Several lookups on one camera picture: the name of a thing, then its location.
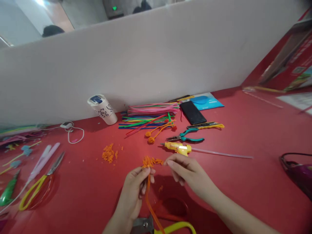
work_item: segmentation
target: teal pliers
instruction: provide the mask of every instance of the teal pliers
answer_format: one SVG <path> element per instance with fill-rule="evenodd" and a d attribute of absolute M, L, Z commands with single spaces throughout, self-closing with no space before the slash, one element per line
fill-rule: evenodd
<path fill-rule="evenodd" d="M 204 138 L 200 138 L 200 139 L 192 139 L 192 138 L 187 138 L 185 137 L 186 134 L 190 133 L 190 132 L 197 132 L 199 129 L 198 128 L 190 128 L 188 130 L 186 130 L 183 133 L 180 133 L 180 135 L 178 136 L 174 136 L 174 137 L 169 137 L 166 139 L 166 141 L 177 141 L 177 140 L 181 140 L 181 141 L 188 141 L 188 142 L 201 142 L 204 140 Z"/>

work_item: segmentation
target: forearm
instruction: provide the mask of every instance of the forearm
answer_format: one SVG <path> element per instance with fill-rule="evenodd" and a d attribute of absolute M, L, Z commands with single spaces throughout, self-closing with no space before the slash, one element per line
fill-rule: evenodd
<path fill-rule="evenodd" d="M 131 227 L 132 222 L 130 220 L 115 212 L 102 234 L 129 234 Z"/>
<path fill-rule="evenodd" d="M 217 212 L 233 234 L 277 234 L 270 226 L 257 219 L 224 195 L 215 185 L 209 185 L 204 200 Z"/>

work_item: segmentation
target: left hand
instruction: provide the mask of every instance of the left hand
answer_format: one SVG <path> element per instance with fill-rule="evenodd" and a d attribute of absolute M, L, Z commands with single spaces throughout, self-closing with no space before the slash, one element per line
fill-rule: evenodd
<path fill-rule="evenodd" d="M 145 195 L 147 180 L 154 183 L 154 169 L 137 167 L 130 171 L 124 181 L 123 189 L 117 204 L 114 216 L 121 219 L 121 224 L 126 228 L 125 233 L 130 233 L 133 221 L 138 217 L 142 207 L 142 197 Z"/>

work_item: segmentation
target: white partition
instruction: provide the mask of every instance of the white partition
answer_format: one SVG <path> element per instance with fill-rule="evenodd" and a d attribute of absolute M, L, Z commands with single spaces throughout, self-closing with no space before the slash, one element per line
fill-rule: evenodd
<path fill-rule="evenodd" d="M 0 124 L 95 116 L 238 86 L 305 12 L 296 0 L 194 0 L 0 51 Z"/>

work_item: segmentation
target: finger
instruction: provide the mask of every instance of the finger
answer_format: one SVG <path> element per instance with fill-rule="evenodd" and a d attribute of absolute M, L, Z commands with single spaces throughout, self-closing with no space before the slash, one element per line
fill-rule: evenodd
<path fill-rule="evenodd" d="M 191 171 L 182 167 L 180 164 L 178 164 L 174 161 L 168 160 L 167 164 L 173 171 L 175 171 L 179 176 L 181 176 L 184 179 L 188 178 L 188 176 L 191 173 Z"/>
<path fill-rule="evenodd" d="M 173 178 L 175 179 L 175 182 L 178 182 L 180 176 L 174 170 L 171 170 L 171 174 L 172 174 Z"/>
<path fill-rule="evenodd" d="M 180 183 L 181 186 L 184 186 L 185 185 L 185 180 L 183 178 L 180 178 L 179 183 Z"/>
<path fill-rule="evenodd" d="M 140 190 L 140 194 L 141 195 L 145 195 L 145 192 L 146 192 L 146 182 L 144 181 L 144 184 L 143 184 L 143 186 L 142 186 L 142 189 Z"/>
<path fill-rule="evenodd" d="M 142 171 L 142 167 L 137 167 L 129 172 L 129 174 L 132 174 L 133 176 L 137 176 Z"/>
<path fill-rule="evenodd" d="M 144 168 L 143 171 L 141 171 L 134 179 L 134 184 L 137 188 L 140 187 L 140 184 L 143 182 L 143 180 L 146 179 L 146 177 L 149 175 L 150 173 L 150 168 Z"/>
<path fill-rule="evenodd" d="M 153 169 L 153 168 L 151 168 L 151 169 L 150 169 L 150 174 L 153 175 L 153 174 L 155 174 L 155 173 L 156 173 L 156 170 Z"/>
<path fill-rule="evenodd" d="M 151 176 L 150 176 L 150 182 L 151 182 L 152 184 L 154 184 L 154 183 L 155 183 L 155 178 L 154 178 L 154 175 L 151 175 Z"/>
<path fill-rule="evenodd" d="M 192 162 L 192 159 L 185 156 L 185 155 L 182 155 L 182 154 L 173 154 L 171 156 L 169 156 L 165 162 L 163 163 L 165 166 L 168 165 L 168 161 L 171 160 L 171 161 L 175 161 L 181 165 L 183 165 L 184 167 L 188 168 L 189 170 L 191 170 L 192 166 L 191 166 L 191 162 Z"/>

